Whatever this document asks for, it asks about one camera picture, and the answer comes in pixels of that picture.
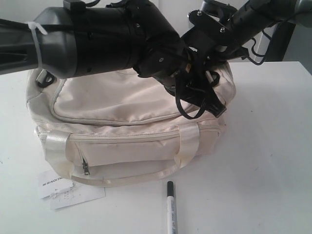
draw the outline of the zipper pull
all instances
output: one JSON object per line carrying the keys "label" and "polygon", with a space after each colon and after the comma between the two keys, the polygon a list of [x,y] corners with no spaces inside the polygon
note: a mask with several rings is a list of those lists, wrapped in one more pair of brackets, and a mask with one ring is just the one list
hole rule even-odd
{"label": "zipper pull", "polygon": [[83,160],[82,167],[83,167],[83,170],[84,170],[84,175],[85,175],[85,176],[89,176],[89,175],[90,175],[89,165],[88,165],[88,163],[84,160],[84,158],[83,158],[82,160]]}

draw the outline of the paper tag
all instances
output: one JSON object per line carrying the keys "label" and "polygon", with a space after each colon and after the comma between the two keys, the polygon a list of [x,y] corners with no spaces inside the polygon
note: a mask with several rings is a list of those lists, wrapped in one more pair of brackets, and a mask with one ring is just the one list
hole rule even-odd
{"label": "paper tag", "polygon": [[51,198],[50,208],[55,210],[105,196],[105,188],[74,182],[74,187],[69,191]]}
{"label": "paper tag", "polygon": [[38,175],[38,195],[44,198],[52,194],[63,193],[73,187],[73,182],[63,179],[54,171],[47,171]]}

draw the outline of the white marker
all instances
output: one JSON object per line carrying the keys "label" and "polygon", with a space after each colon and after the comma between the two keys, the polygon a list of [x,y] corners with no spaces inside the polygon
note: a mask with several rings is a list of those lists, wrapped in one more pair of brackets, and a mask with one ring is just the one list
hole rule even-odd
{"label": "white marker", "polygon": [[176,203],[174,183],[167,183],[168,234],[176,234]]}

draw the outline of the black marker cap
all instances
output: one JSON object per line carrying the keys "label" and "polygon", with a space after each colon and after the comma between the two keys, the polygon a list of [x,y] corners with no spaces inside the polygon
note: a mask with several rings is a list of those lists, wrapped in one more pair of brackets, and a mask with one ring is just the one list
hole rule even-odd
{"label": "black marker cap", "polygon": [[174,183],[172,181],[169,181],[167,183],[167,197],[168,196],[175,196],[175,192],[174,192]]}

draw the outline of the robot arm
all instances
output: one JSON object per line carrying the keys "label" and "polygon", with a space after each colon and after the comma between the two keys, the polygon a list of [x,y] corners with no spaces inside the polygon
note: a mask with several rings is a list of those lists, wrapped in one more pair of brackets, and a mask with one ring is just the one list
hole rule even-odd
{"label": "robot arm", "polygon": [[[205,0],[189,14],[195,27],[182,37],[148,0],[89,6],[64,0],[63,8],[47,8],[35,19],[47,35],[1,19],[0,75],[40,67],[58,78],[72,78],[134,68],[140,77],[163,84],[186,118],[200,117],[205,110],[218,117],[226,109],[213,90],[219,76],[209,80],[207,71],[246,58],[248,50],[241,45],[279,21],[312,26],[312,0],[249,0],[239,10]],[[188,116],[180,100],[200,107],[198,115]]]}

